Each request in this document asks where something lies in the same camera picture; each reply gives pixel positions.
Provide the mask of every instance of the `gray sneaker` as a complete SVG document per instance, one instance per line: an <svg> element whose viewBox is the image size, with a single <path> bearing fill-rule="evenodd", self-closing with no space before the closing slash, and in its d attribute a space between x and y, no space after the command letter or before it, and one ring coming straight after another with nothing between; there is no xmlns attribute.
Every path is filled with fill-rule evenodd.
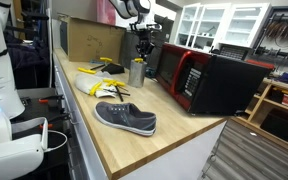
<svg viewBox="0 0 288 180"><path fill-rule="evenodd" d="M95 115L100 122L114 128L128 130L143 136L151 136L155 132L155 114L142 112L132 103L99 102L95 107Z"/></svg>

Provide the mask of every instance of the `pegboard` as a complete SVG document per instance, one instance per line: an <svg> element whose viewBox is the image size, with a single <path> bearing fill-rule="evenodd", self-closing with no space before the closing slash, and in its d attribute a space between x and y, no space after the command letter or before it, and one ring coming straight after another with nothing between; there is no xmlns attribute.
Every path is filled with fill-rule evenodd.
<svg viewBox="0 0 288 180"><path fill-rule="evenodd" d="M273 7L254 46L261 61L288 65L288 7Z"/></svg>

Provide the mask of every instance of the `black microwave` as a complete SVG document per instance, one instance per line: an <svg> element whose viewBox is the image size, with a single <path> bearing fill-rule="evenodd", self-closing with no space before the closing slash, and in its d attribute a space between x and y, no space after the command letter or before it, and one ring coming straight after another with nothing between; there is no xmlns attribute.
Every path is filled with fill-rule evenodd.
<svg viewBox="0 0 288 180"><path fill-rule="evenodd" d="M235 115L245 111L269 71L166 43L156 79L191 114Z"/></svg>

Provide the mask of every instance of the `wooden countertop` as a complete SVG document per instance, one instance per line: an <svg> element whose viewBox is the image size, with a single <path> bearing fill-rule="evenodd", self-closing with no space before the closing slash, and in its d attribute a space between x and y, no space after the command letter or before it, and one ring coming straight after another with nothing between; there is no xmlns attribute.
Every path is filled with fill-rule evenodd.
<svg viewBox="0 0 288 180"><path fill-rule="evenodd" d="M222 117L189 115L160 84L145 79L142 88L126 85L125 88L131 96L124 96L124 102L134 103L140 110L156 114L155 134L151 137L143 137L106 126L96 119L93 111L95 105L100 101L121 103L120 99L96 98L79 91L74 86L75 75L81 73L77 68L92 68L94 65L88 62L70 62L62 49L55 49L54 52L60 61L109 179L118 179L130 173L225 121ZM128 73L113 75L113 77L125 83L128 81Z"/></svg>

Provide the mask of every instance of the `microwave handle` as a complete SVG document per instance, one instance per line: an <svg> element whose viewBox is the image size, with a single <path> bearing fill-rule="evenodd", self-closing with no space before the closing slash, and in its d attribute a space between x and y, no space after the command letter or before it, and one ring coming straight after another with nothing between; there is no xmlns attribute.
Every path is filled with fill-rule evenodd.
<svg viewBox="0 0 288 180"><path fill-rule="evenodd" d="M191 54L192 54L192 51L186 51L186 52L182 55L181 60L180 60L178 66L177 66L177 68L176 68L176 70L175 70L175 74L174 74L174 77L173 77L173 80L172 80L173 83L172 83L171 89L170 89L170 90L171 90L171 93L172 93L173 95L176 94L176 86L177 86L178 77L180 76L180 73L181 73L181 71L182 71L182 69L183 69L183 67L184 67L184 65L185 65L185 63L186 63L187 58L188 58Z"/></svg>

